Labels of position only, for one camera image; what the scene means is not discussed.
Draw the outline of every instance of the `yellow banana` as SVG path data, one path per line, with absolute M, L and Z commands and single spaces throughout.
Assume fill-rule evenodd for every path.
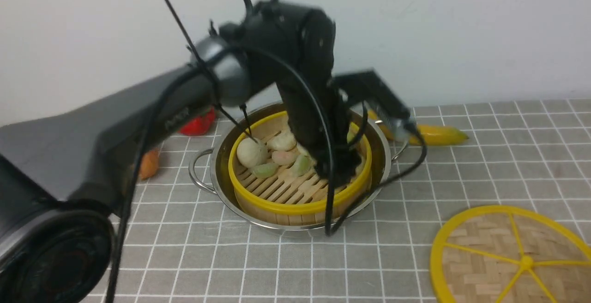
M 368 110 L 368 118 L 371 120 L 378 120 L 378 116 L 372 110 Z M 388 140 L 394 140 L 394 135 L 385 124 L 380 124 L 380 129 Z M 459 145 L 464 143 L 469 137 L 462 131 L 450 126 L 426 126 L 418 125 L 418 130 L 425 139 L 427 145 L 443 146 L 443 145 Z M 420 145 L 418 139 L 411 137 L 408 141 L 410 145 Z

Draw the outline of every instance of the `yellow lid rim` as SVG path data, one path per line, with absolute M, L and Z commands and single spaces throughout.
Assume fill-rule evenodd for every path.
M 549 228 L 554 229 L 558 233 L 562 234 L 565 238 L 572 242 L 572 244 L 579 248 L 579 250 L 585 255 L 585 257 L 587 257 L 587 259 L 591 261 L 591 248 L 587 246 L 587 244 L 585 244 L 585 242 L 580 237 L 578 237 L 576 234 L 574 234 L 572 231 L 570 231 L 568 228 L 564 227 L 560 223 L 557 223 L 552 219 L 545 217 L 544 215 L 514 206 L 491 205 L 471 208 L 469 210 L 456 214 L 454 215 L 454 217 L 449 219 L 449 221 L 447 221 L 443 225 L 443 227 L 441 227 L 441 229 L 435 236 L 435 240 L 433 241 L 433 248 L 431 249 L 429 266 L 431 271 L 431 283 L 433 284 L 433 291 L 435 292 L 435 296 L 437 297 L 439 302 L 456 303 L 456 299 L 453 296 L 452 292 L 449 290 L 445 274 L 443 273 L 443 248 L 446 246 L 446 242 L 450 234 L 454 230 L 456 230 L 458 226 L 466 222 L 468 219 L 493 213 L 521 215 L 523 217 L 530 218 L 534 221 L 542 223 L 548 226 Z
M 269 115 L 265 118 L 262 118 L 261 120 L 255 122 L 251 126 L 252 126 L 252 128 L 256 128 L 260 124 L 264 124 L 265 122 L 268 122 L 268 121 L 273 120 L 275 118 L 279 118 L 284 115 L 287 115 L 287 111 L 277 112 L 277 113 Z M 359 127 L 354 123 L 351 123 L 351 127 L 353 128 L 354 131 L 359 130 Z M 238 139 L 236 139 L 236 142 L 232 146 L 232 150 L 230 150 L 230 159 L 228 160 L 228 171 L 230 173 L 230 180 L 232 181 L 232 185 L 234 186 L 234 190 L 236 191 L 236 193 L 239 193 L 240 196 L 245 198 L 251 204 L 254 204 L 255 206 L 257 206 L 263 210 L 271 211 L 276 214 L 308 215 L 308 214 L 316 214 L 319 212 L 323 212 L 326 209 L 326 200 L 319 200 L 319 201 L 315 201 L 315 202 L 310 202 L 309 204 L 301 204 L 301 205 L 279 204 L 276 202 L 265 200 L 263 198 L 260 198 L 259 196 L 255 196 L 249 190 L 247 190 L 245 187 L 243 187 L 242 183 L 240 183 L 240 181 L 236 177 L 236 174 L 234 173 L 234 159 L 236 157 L 235 154 L 236 154 L 236 150 L 238 149 L 239 143 L 246 136 L 247 135 L 245 135 L 245 133 L 242 133 L 238 137 Z M 363 169 L 361 170 L 361 173 L 359 174 L 359 176 L 347 188 L 340 191 L 338 194 L 336 194 L 334 196 L 333 207 L 340 205 L 342 202 L 348 200 L 352 195 L 354 195 L 356 192 L 358 192 L 359 189 L 361 189 L 363 187 L 363 183 L 366 182 L 369 179 L 369 176 L 371 175 L 371 162 L 372 162 L 371 146 L 369 145 L 369 140 L 365 137 L 365 135 L 361 139 L 361 142 L 363 143 L 363 145 L 367 149 L 367 155 L 365 157 L 365 164 L 363 165 Z

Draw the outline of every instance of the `metal pot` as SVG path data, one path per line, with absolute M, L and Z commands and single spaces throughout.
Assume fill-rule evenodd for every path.
M 256 122 L 266 116 L 283 110 L 285 110 L 285 108 L 282 103 L 273 103 L 251 112 L 249 114 L 249 120 L 250 122 Z M 361 119 L 361 115 L 353 112 L 352 120 L 354 123 L 357 125 L 361 124 Z M 278 225 L 251 217 L 251 215 L 248 215 L 241 209 L 236 201 L 234 187 L 232 186 L 228 173 L 230 149 L 232 149 L 232 145 L 234 145 L 241 133 L 242 131 L 239 128 L 232 127 L 225 135 L 219 137 L 219 141 L 216 142 L 216 145 L 213 148 L 204 149 L 198 152 L 197 156 L 193 158 L 188 165 L 189 176 L 193 183 L 203 191 L 219 196 L 220 200 L 236 215 L 239 215 L 253 225 L 272 231 L 275 234 L 287 237 L 312 237 L 323 235 L 324 224 L 306 226 Z M 365 135 L 372 145 L 372 177 L 380 177 L 380 179 L 372 180 L 371 188 L 373 188 L 390 175 L 391 163 L 406 149 L 407 143 L 405 143 L 401 150 L 391 158 L 390 145 L 388 144 L 384 133 L 382 133 L 378 127 L 378 124 L 368 121 Z M 205 184 L 195 172 L 195 163 L 198 159 L 209 154 L 212 154 L 211 161 L 209 162 L 209 173 L 211 175 L 212 185 Z M 373 194 L 368 196 L 363 203 L 351 212 L 349 218 L 353 217 L 353 215 L 359 213 L 363 208 L 371 204 L 379 193 L 380 189 L 376 189 Z

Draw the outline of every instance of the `white wall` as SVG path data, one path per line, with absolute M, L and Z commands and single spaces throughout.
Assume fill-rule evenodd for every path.
M 336 20 L 336 72 L 375 67 L 410 105 L 591 96 L 591 0 L 295 1 Z M 241 0 L 172 2 L 194 40 L 243 16 Z M 184 45 L 162 0 L 0 0 L 0 126 L 176 67 Z

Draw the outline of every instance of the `robotic arm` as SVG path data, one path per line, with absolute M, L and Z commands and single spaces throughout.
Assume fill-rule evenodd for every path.
M 211 105 L 236 107 L 277 84 L 295 138 L 335 187 L 361 161 L 347 147 L 352 105 L 368 103 L 390 128 L 418 134 L 375 72 L 332 76 L 335 25 L 322 10 L 245 5 L 244 21 L 212 28 L 190 63 L 72 112 L 0 128 L 0 301 L 82 300 L 121 252 L 108 216 L 129 216 L 131 164 Z

